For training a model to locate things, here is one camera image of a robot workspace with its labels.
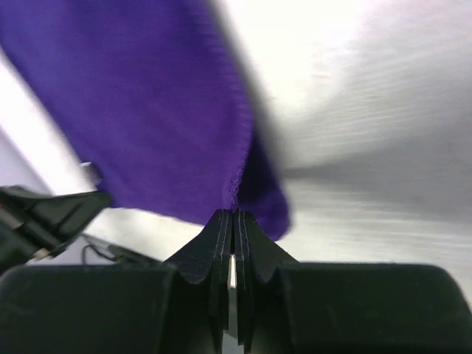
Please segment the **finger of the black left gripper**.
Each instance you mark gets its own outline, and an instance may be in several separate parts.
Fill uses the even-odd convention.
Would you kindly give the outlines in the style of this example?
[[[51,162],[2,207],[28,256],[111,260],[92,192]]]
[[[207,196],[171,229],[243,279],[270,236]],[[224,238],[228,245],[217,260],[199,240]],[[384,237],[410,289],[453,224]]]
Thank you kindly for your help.
[[[57,257],[110,205],[106,192],[42,195],[1,187],[1,264]]]

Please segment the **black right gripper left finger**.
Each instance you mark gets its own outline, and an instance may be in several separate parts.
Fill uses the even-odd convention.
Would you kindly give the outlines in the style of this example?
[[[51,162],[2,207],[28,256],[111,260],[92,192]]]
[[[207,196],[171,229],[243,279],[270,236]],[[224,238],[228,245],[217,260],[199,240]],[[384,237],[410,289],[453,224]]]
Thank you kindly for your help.
[[[220,353],[232,214],[162,263],[28,265],[1,277],[3,353]]]

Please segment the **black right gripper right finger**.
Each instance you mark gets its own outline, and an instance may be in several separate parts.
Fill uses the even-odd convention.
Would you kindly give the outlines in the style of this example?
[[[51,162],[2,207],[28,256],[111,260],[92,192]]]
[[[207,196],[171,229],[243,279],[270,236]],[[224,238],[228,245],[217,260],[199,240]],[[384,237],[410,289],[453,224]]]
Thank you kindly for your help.
[[[246,353],[469,353],[471,310],[435,265],[302,263],[247,212],[233,219]]]

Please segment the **purple cloth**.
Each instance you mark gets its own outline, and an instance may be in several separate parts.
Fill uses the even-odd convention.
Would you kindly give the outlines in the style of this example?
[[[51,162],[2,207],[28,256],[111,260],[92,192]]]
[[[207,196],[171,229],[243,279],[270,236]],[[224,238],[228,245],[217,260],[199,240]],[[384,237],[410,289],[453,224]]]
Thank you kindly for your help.
[[[1,48],[118,207],[204,224],[288,203],[204,1],[3,1]]]

